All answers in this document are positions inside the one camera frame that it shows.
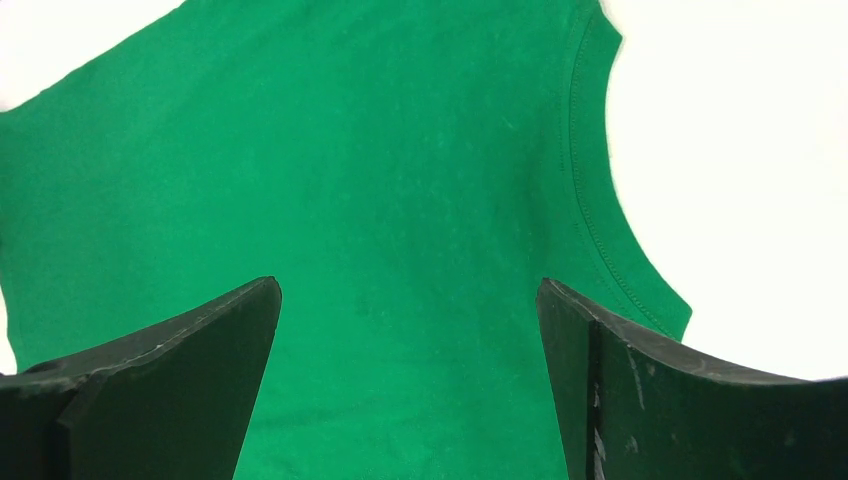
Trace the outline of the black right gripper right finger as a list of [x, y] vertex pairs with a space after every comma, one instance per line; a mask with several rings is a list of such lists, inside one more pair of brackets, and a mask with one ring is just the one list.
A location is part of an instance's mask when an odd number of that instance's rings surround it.
[[845, 379], [716, 358], [553, 279], [536, 308], [570, 478], [846, 478]]

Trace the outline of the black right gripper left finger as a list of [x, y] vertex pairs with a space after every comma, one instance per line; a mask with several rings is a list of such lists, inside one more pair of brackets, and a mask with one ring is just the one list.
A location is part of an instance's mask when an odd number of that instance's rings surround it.
[[1, 380], [5, 479], [230, 479], [283, 296], [257, 278]]

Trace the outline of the green t shirt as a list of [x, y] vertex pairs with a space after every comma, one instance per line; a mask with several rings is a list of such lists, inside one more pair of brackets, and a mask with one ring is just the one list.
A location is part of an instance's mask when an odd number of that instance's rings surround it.
[[597, 1], [188, 1], [1, 117], [21, 366], [259, 276], [240, 479], [563, 479], [535, 295], [680, 338], [621, 211]]

